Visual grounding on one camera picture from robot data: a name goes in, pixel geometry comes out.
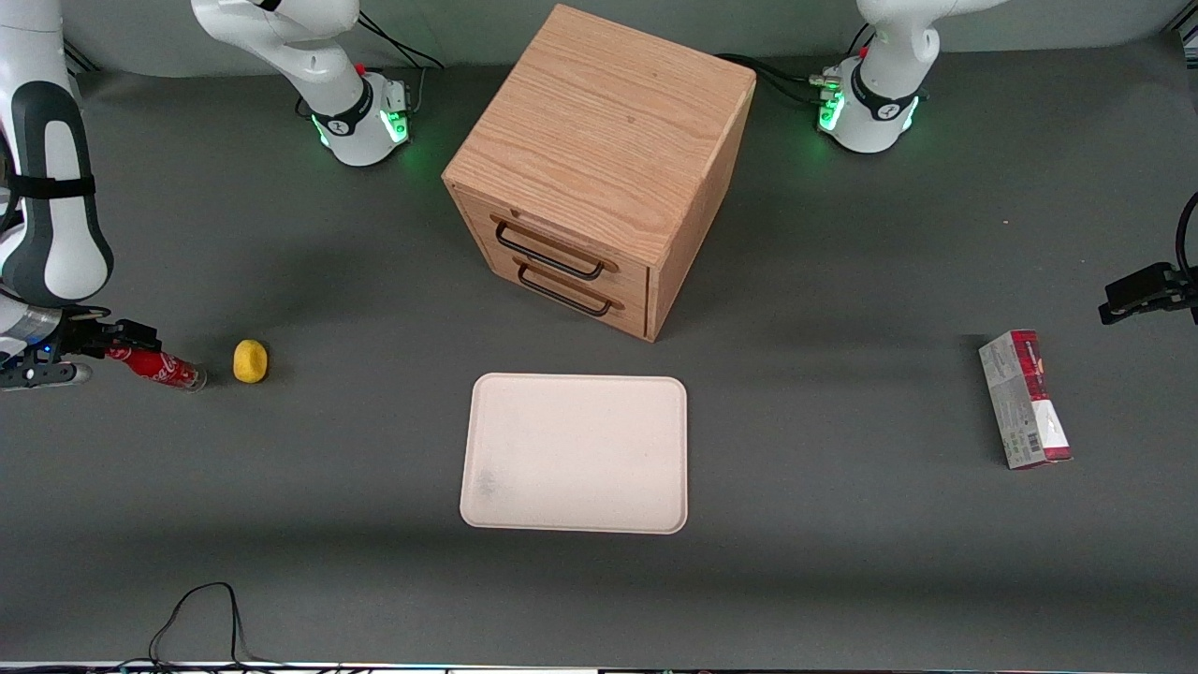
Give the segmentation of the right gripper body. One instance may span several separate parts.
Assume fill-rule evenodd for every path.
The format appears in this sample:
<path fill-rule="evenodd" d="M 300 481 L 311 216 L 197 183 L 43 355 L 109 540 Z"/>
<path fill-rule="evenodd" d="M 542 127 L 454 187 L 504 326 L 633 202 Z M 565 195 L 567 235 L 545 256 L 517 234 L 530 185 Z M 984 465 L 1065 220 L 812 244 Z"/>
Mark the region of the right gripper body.
<path fill-rule="evenodd" d="M 46 351 L 43 344 L 54 341 L 54 334 L 63 324 L 63 306 L 35 306 L 22 300 L 1 302 L 1 364 L 6 366 L 34 350 L 48 363 L 61 362 L 58 351 Z"/>

